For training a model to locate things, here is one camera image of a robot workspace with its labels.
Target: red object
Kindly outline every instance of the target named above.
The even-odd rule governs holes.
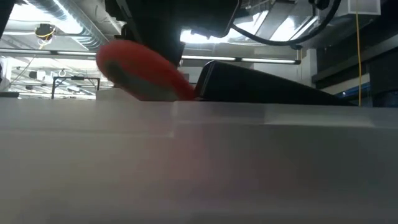
[[[130,40],[115,40],[102,46],[96,54],[101,72],[111,81],[112,74],[106,72],[107,62],[116,62],[129,75],[137,75],[157,86],[174,91],[179,100],[194,100],[194,88],[183,75],[166,59],[153,50]],[[134,96],[134,90],[127,90]]]

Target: ceiling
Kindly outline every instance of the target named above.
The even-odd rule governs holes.
[[[123,23],[113,21],[112,18],[104,10],[103,0],[74,0],[79,10],[84,13],[87,18],[92,22],[91,29],[97,29],[101,32],[103,37],[112,40],[113,36],[119,34],[118,29]],[[243,2],[245,7],[253,16],[252,24],[250,26],[256,27],[255,34],[267,39],[285,38],[289,32],[297,32],[301,29],[302,24],[308,22],[312,15],[312,7],[308,4],[307,0],[298,1],[274,1],[274,0],[245,0]],[[264,13],[264,18],[261,20],[261,13]],[[48,19],[42,13],[37,12],[34,8],[27,6],[15,6],[10,20],[6,27],[5,35],[0,41],[0,48],[15,48],[15,49],[38,49],[42,42],[38,42],[38,38],[33,34],[33,31],[40,23],[48,22]],[[64,51],[78,51],[84,52],[87,49],[79,44],[75,36],[63,36],[62,32],[55,35],[51,43],[43,46],[44,50],[64,50]],[[292,50],[290,47],[273,47],[255,43],[247,38],[235,38],[228,43],[215,42],[187,42],[184,55],[202,55],[202,56],[217,56],[217,57],[251,57],[251,58],[281,58],[281,59],[296,59],[297,51]],[[29,71],[21,74],[18,67],[25,67],[32,57],[28,55],[20,55],[20,57],[13,56],[11,62],[12,77],[11,80],[16,84],[12,85],[11,90],[24,91],[26,93],[43,93],[43,97],[48,97],[50,93],[48,88],[34,86],[34,90],[27,90],[23,83],[28,84],[43,84],[47,81],[38,81],[29,78]],[[198,72],[206,62],[200,60],[184,60],[181,70],[190,71],[192,77],[190,82],[197,80]],[[250,67],[251,64],[242,64],[242,66]],[[98,71],[95,61],[82,60],[80,58],[35,58],[29,65],[29,70],[43,70],[51,76],[64,70],[67,72],[66,76],[75,74],[84,74],[87,77],[100,78],[101,86],[109,88],[112,83],[107,81],[104,76]],[[92,83],[86,81],[85,86],[91,86]],[[69,92],[67,87],[59,87],[56,92],[59,94]],[[77,93],[72,91],[73,94],[87,95],[87,91],[93,91],[93,88],[82,88],[82,92]]]

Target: overhead pipe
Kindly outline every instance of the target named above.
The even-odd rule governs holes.
[[[97,50],[100,45],[108,43],[105,35],[94,25],[93,21],[71,0],[25,0],[43,13],[52,16],[51,22],[68,34],[83,35],[72,37],[87,50]]]
[[[5,29],[2,33],[3,35],[36,35],[35,32],[29,32],[26,30],[9,30]],[[54,34],[57,37],[91,37],[91,35],[81,35],[81,34]]]
[[[100,8],[102,11],[105,11],[106,13],[106,18],[111,22],[112,26],[116,29],[118,34],[121,34],[122,32],[122,25],[113,17],[111,17],[105,9],[105,5],[103,4],[102,0],[97,0],[98,3],[98,8]]]

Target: black object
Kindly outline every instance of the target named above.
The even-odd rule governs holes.
[[[15,0],[0,1],[0,38],[6,28],[15,2]]]
[[[36,71],[29,72],[29,78],[37,79],[37,72]]]
[[[205,101],[354,106],[281,77],[217,61],[205,65],[195,91]]]
[[[320,10],[325,10],[329,7],[330,0],[308,0],[308,2]]]
[[[241,0],[105,0],[106,11],[127,24],[117,39],[138,42],[158,52],[176,67],[184,43],[183,27],[197,34],[224,37],[241,7]]]
[[[54,27],[51,24],[40,24],[35,30],[36,37],[42,40],[51,40]]]
[[[18,92],[0,92],[0,98],[18,98]]]
[[[303,49],[303,46],[297,44],[297,45],[291,45],[290,48],[293,50],[301,50],[301,49]]]
[[[62,81],[57,84],[57,79],[61,79]],[[97,81],[97,91],[100,90],[100,78],[86,78],[86,77],[53,77],[53,82],[52,82],[52,91],[51,91],[51,99],[54,99],[54,94],[55,94],[55,89],[60,86],[65,80],[70,79],[70,80],[96,80]]]
[[[373,106],[398,107],[398,49],[373,60],[369,65]]]

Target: ceiling light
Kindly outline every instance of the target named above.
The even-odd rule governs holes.
[[[49,51],[49,50],[27,50],[27,49],[1,49],[0,53],[47,55],[47,54],[51,54],[51,51]]]
[[[193,56],[193,55],[183,55],[181,59],[191,59],[191,60],[220,60],[220,61],[235,61],[234,57],[210,57],[210,56]]]
[[[283,60],[283,59],[271,59],[271,58],[242,58],[242,62],[254,62],[254,63],[285,63],[285,64],[296,64],[295,60]]]
[[[239,28],[248,31],[251,34],[255,34],[260,29],[260,26],[264,22],[264,19],[267,17],[267,15],[268,11],[259,12],[253,15],[253,21],[242,22],[236,25]],[[234,29],[231,29],[228,35],[223,38],[217,38],[217,37],[207,38],[200,34],[191,34],[191,30],[184,30],[181,32],[180,40],[188,44],[218,44],[218,43],[226,43],[229,41],[229,39],[239,38],[239,37],[243,36]]]
[[[95,56],[96,52],[67,52],[67,51],[58,51],[59,55],[77,55],[77,56]]]
[[[274,32],[271,40],[273,41],[286,41],[290,40],[292,36],[295,34],[295,24],[294,20],[288,17]]]
[[[300,29],[292,38],[291,40],[299,38],[306,30],[308,30],[312,24],[314,24],[318,20],[318,16],[315,16],[308,22],[302,29]]]

